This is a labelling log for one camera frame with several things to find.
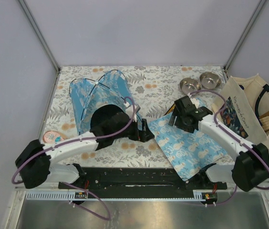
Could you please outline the steel pet bowl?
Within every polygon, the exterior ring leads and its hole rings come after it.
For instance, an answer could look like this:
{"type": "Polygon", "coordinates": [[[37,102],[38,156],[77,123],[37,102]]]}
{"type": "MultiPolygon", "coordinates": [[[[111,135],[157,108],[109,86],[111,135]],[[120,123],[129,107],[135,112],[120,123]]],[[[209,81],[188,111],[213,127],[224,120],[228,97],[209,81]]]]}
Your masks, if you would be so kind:
{"type": "Polygon", "coordinates": [[[205,89],[214,90],[221,85],[221,78],[214,72],[204,72],[200,75],[199,80],[205,89]]]}
{"type": "Polygon", "coordinates": [[[202,86],[197,79],[187,77],[180,81],[179,87],[182,93],[190,94],[191,92],[201,90],[202,86]]]}

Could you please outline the blue snowman tent mat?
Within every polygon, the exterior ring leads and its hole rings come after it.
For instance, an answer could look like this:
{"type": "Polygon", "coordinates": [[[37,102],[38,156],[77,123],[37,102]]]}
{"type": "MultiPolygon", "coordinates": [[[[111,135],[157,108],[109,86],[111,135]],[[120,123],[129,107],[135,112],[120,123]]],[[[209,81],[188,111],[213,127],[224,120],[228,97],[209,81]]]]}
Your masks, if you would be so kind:
{"type": "Polygon", "coordinates": [[[171,113],[148,124],[155,141],[183,181],[200,169],[227,155],[227,152],[207,134],[195,130],[188,133],[170,126],[171,113]]]}

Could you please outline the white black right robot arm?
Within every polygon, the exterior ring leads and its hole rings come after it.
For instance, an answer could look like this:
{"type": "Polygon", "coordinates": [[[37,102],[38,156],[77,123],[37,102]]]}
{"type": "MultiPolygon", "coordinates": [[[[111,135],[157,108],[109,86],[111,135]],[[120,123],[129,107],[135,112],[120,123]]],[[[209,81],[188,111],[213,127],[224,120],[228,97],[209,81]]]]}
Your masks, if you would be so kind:
{"type": "Polygon", "coordinates": [[[207,166],[205,173],[199,176],[201,187],[209,189],[217,182],[234,183],[248,192],[260,188],[260,184],[269,179],[269,151],[264,144],[255,145],[220,125],[208,108],[197,108],[189,96],[175,100],[174,104],[170,126],[188,133],[197,130],[207,134],[234,160],[234,165],[207,166]]]}

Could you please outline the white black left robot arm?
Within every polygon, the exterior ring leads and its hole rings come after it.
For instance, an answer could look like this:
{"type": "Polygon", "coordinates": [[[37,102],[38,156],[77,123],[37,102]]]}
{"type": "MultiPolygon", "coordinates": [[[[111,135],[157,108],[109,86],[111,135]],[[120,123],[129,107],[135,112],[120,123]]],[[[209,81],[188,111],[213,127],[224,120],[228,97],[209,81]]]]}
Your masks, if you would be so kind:
{"type": "Polygon", "coordinates": [[[29,142],[15,161],[16,175],[20,175],[21,183],[27,189],[51,182],[67,182],[74,188],[81,188],[85,184],[81,167],[78,164],[61,165],[59,162],[81,153],[106,148],[120,138],[147,142],[154,138],[154,134],[146,119],[142,119],[142,127],[138,128],[135,119],[118,112],[77,137],[49,146],[38,139],[29,142]]]}

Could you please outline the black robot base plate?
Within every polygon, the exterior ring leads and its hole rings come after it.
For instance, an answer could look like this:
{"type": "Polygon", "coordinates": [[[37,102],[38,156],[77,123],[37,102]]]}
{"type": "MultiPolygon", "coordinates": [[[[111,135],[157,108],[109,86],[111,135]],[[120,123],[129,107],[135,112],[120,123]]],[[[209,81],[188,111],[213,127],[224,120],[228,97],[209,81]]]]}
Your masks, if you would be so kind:
{"type": "MultiPolygon", "coordinates": [[[[66,185],[60,182],[60,189],[87,189],[88,193],[95,197],[92,191],[121,187],[171,187],[173,189],[185,189],[201,192],[206,200],[209,195],[211,200],[217,200],[217,192],[226,190],[227,185],[222,182],[213,183],[203,172],[183,181],[177,172],[171,168],[109,168],[109,167],[82,167],[83,176],[74,183],[66,185]]],[[[139,199],[111,199],[111,200],[139,200],[139,199]]]]}

